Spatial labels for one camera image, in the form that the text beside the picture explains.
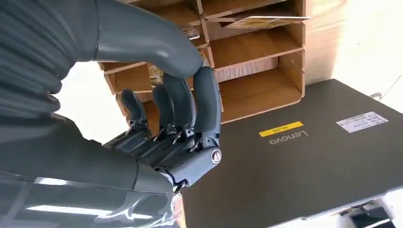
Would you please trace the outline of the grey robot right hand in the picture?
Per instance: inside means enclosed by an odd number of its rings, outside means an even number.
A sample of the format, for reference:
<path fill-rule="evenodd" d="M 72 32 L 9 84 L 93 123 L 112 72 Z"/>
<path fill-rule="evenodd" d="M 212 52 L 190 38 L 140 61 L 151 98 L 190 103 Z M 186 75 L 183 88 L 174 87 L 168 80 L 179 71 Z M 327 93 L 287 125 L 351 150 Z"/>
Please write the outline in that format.
<path fill-rule="evenodd" d="M 160 133 L 130 89 L 130 127 L 102 144 L 58 114 L 78 62 L 147 62 Z M 221 161 L 213 70 L 174 23 L 116 0 L 0 3 L 0 225 L 177 228 L 182 190 Z"/>

